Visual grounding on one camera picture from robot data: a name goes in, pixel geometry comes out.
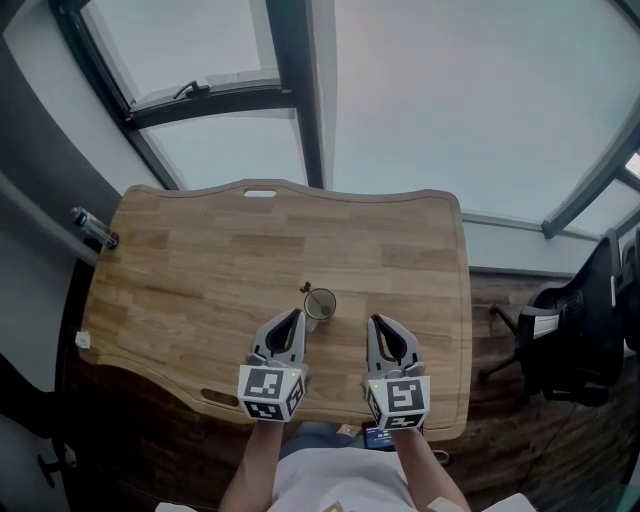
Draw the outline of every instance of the wall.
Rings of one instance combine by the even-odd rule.
[[[589,240],[547,240],[540,232],[469,222],[464,223],[464,234],[470,266],[534,274],[574,274],[596,246]]]
[[[84,78],[47,2],[23,5],[4,38],[38,100],[116,191],[139,183],[162,188]]]
[[[58,333],[75,259],[0,203],[0,353],[34,386],[52,391]],[[0,416],[0,502],[8,510],[66,511],[59,474],[51,489],[38,454],[56,461],[51,442]]]

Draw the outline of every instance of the table handle cutout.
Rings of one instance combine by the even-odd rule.
[[[256,189],[248,188],[247,190],[244,191],[244,197],[275,197],[275,195],[276,195],[275,190],[265,190],[265,189],[256,190]]]
[[[201,389],[200,394],[205,400],[209,400],[210,402],[217,402],[224,405],[229,405],[231,407],[238,407],[240,402],[238,402],[238,398],[233,395],[227,395],[226,393],[220,393],[218,391],[214,391],[213,389]]]

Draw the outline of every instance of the phone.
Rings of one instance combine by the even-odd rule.
[[[380,450],[383,452],[395,452],[396,447],[391,438],[391,432],[379,429],[373,422],[362,424],[362,433],[364,438],[364,447],[367,450]]]

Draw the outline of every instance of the white t-shirt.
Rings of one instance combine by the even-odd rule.
[[[416,510],[398,455],[360,448],[308,448],[285,457],[278,463],[273,501],[269,512]],[[510,506],[500,506],[507,502]],[[192,509],[162,503],[156,512],[179,510]],[[522,495],[516,495],[490,510],[534,509]]]

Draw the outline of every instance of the wooden floor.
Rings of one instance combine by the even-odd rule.
[[[510,332],[490,318],[489,306],[508,304],[516,315],[544,281],[471,276],[473,379],[467,428],[458,439],[432,447],[452,455],[448,469],[474,510],[518,490],[540,511],[612,510],[635,446],[640,402],[635,358],[626,360],[610,402],[597,409],[540,396],[517,407],[514,399],[522,386],[517,365],[478,385],[478,370],[513,350]],[[204,417],[140,377],[90,366],[70,352],[64,398],[67,439],[78,460],[78,480],[67,485],[72,506],[154,510],[166,500],[216,510],[248,428]]]

